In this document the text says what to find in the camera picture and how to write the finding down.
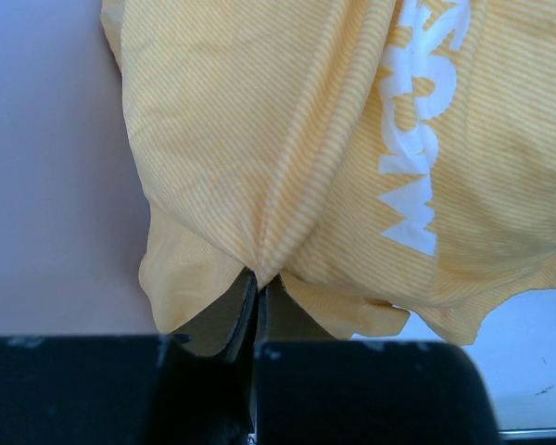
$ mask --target black plastic part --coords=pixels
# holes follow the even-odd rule
[[[0,444],[142,443],[169,344],[156,336],[0,338]]]
[[[256,357],[260,445],[499,443],[482,381],[459,348],[266,342]]]
[[[227,327],[231,324],[224,323],[223,329],[210,328],[208,335],[205,325],[194,321],[192,327],[198,327],[199,335],[208,337],[208,342],[199,341],[190,350],[189,343],[169,350],[145,443],[247,444],[248,433],[253,431],[250,400],[258,320],[254,274],[241,273],[223,297],[219,306],[234,307],[236,300],[240,302],[241,313],[230,330]],[[215,352],[212,356],[197,355],[211,351]]]

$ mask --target yellow striped fabric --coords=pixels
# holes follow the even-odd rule
[[[556,286],[556,0],[104,0],[162,331],[246,266],[339,337]]]

